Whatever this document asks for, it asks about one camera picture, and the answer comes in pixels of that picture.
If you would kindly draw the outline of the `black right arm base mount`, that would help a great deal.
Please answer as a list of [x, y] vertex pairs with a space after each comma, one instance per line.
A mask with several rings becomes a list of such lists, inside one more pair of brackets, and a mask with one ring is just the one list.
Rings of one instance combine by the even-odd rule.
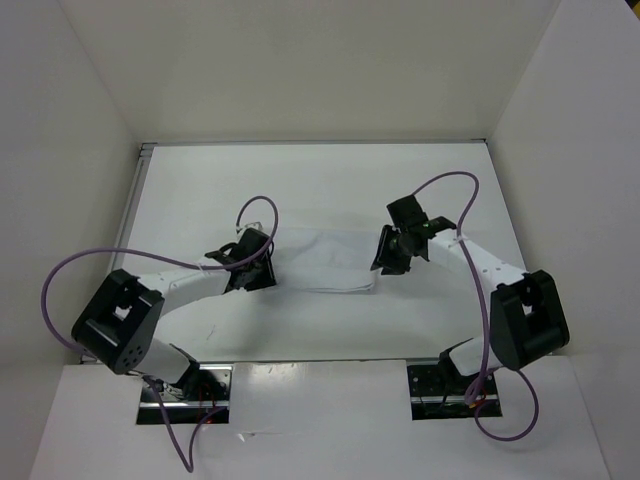
[[476, 401], [467, 405], [465, 394], [478, 374], [460, 374], [449, 351], [437, 358], [409, 361], [407, 382], [413, 421], [466, 419], [474, 416], [478, 406], [486, 408], [481, 417], [501, 417], [497, 384], [492, 375], [484, 381]]

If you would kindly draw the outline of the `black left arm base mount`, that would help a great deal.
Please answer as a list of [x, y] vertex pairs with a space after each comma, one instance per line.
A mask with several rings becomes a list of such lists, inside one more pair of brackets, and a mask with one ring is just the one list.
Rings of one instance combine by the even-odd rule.
[[233, 376], [231, 364], [203, 364], [195, 383], [184, 389], [153, 380], [157, 390], [144, 382], [137, 425], [160, 425], [164, 423], [158, 399], [161, 398], [171, 424], [196, 425], [228, 424], [230, 416], [230, 394]]

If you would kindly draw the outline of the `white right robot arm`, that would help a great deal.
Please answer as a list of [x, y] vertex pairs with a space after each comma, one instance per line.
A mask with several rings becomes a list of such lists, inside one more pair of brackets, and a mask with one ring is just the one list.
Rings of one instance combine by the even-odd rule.
[[382, 228], [371, 269], [403, 275], [421, 258], [453, 274], [479, 280], [487, 307], [488, 334], [440, 355], [438, 380], [462, 392], [482, 369], [517, 371], [568, 344], [570, 333], [554, 279], [527, 272], [467, 239], [445, 217], [429, 218], [413, 195], [387, 205], [391, 223]]

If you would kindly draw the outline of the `white skirt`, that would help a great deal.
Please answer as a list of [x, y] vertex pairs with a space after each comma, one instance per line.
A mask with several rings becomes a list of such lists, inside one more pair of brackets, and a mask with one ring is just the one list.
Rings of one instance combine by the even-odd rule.
[[369, 294], [383, 222], [370, 215], [321, 215], [280, 222], [272, 256], [278, 287], [306, 293]]

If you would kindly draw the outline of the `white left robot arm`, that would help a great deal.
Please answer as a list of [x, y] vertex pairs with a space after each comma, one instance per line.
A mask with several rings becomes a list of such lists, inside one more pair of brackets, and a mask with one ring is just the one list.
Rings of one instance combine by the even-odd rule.
[[269, 235], [247, 227], [236, 242], [205, 254], [193, 268], [140, 277], [115, 270], [82, 311], [71, 336], [114, 374], [161, 381], [173, 397], [188, 399], [213, 378], [186, 351], [155, 337], [160, 319], [207, 298], [275, 286], [269, 243]]

